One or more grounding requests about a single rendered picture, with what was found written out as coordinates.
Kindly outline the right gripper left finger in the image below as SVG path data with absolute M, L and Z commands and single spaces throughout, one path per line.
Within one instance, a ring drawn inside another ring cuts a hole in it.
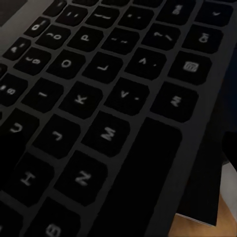
M 0 190 L 26 150 L 21 131 L 0 137 Z

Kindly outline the keyboard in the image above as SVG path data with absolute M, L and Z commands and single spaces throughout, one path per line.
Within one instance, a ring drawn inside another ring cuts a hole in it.
M 0 28 L 26 145 L 0 237 L 168 237 L 236 43 L 237 0 L 28 0 Z

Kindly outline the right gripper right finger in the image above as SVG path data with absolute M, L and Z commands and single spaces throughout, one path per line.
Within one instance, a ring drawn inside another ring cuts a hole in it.
M 237 171 L 237 133 L 226 131 L 221 148 Z

